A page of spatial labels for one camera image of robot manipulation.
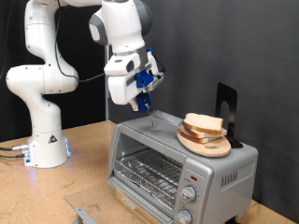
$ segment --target black cable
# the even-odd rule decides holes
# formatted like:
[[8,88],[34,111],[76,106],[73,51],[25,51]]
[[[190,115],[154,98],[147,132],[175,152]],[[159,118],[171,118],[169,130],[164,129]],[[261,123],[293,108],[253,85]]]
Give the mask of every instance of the black cable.
[[10,24],[11,14],[12,14],[12,10],[13,10],[13,7],[14,7],[14,5],[15,5],[15,2],[16,2],[16,0],[13,0],[13,2],[11,3],[10,12],[9,12],[8,19],[7,19],[6,43],[5,43],[5,46],[4,46],[4,57],[5,57],[5,60],[4,60],[3,68],[2,68],[2,71],[1,71],[0,80],[1,80],[1,78],[2,78],[2,76],[3,76],[3,74],[4,74],[4,71],[5,71],[6,66],[7,66],[7,40],[8,40],[8,30],[9,30],[9,24]]
[[23,158],[23,157],[25,157],[25,154],[18,154],[18,155],[15,155],[15,156],[0,155],[0,157],[3,157],[3,158]]
[[165,67],[163,66],[163,64],[159,61],[159,59],[158,59],[155,55],[152,54],[152,56],[154,57],[154,59],[155,59],[155,60],[160,64],[160,66],[162,67],[162,70],[159,71],[159,72],[164,73],[164,72],[166,71],[166,69],[165,69]]
[[12,151],[11,147],[0,147],[0,150],[2,151]]
[[60,70],[60,72],[65,76],[65,77],[74,77],[78,82],[88,82],[88,81],[92,81],[96,78],[99,78],[101,76],[103,76],[105,73],[102,73],[98,76],[95,76],[95,77],[90,77],[90,78],[87,78],[85,80],[80,80],[79,78],[75,77],[75,76],[71,76],[71,75],[67,75],[65,74],[63,71],[62,71],[62,68],[60,67],[59,65],[59,62],[58,62],[58,57],[57,57],[57,48],[56,48],[56,45],[57,45],[57,34],[58,34],[58,30],[59,30],[59,24],[60,24],[60,18],[62,17],[62,8],[61,8],[61,5],[60,5],[60,2],[59,0],[57,0],[57,3],[58,3],[58,7],[59,7],[59,19],[58,19],[58,22],[57,22],[57,29],[56,29],[56,36],[55,36],[55,58],[56,58],[56,62],[57,62],[57,65],[58,65],[58,68]]

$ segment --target oven vent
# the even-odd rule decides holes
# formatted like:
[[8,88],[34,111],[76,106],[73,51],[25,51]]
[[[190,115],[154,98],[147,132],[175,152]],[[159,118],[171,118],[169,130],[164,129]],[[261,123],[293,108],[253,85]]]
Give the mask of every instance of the oven vent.
[[226,189],[253,173],[253,161],[232,171],[230,174],[224,175],[221,180],[221,189]]

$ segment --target blue light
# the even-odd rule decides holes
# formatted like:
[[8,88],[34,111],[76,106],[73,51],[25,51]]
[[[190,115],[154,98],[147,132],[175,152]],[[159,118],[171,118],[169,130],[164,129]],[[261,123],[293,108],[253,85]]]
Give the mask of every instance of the blue light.
[[72,152],[69,150],[69,145],[67,143],[67,137],[65,137],[65,144],[66,144],[66,150],[67,150],[67,157],[70,157]]

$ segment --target toast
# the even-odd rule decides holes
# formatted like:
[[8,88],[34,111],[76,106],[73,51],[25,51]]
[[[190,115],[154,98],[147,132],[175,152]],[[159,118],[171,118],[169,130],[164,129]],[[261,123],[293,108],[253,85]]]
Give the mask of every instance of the toast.
[[208,115],[189,113],[182,125],[187,129],[195,129],[202,133],[221,134],[223,119],[213,118]]
[[201,133],[201,132],[196,131],[195,129],[186,129],[186,128],[184,128],[184,131],[195,138],[222,137],[227,134],[227,131],[223,128],[222,128],[221,134]]
[[201,144],[204,144],[204,143],[207,143],[207,142],[210,142],[210,141],[213,141],[213,140],[216,140],[217,138],[219,138],[219,137],[195,138],[195,137],[189,135],[188,133],[186,133],[183,129],[180,130],[180,136],[182,136],[190,141],[193,141],[195,143],[201,143]]

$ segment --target oven rack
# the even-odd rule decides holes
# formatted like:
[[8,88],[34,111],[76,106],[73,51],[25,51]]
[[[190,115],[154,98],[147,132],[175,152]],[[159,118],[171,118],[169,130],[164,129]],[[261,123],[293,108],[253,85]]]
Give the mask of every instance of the oven rack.
[[174,209],[182,165],[147,148],[116,160],[125,169],[119,172]]

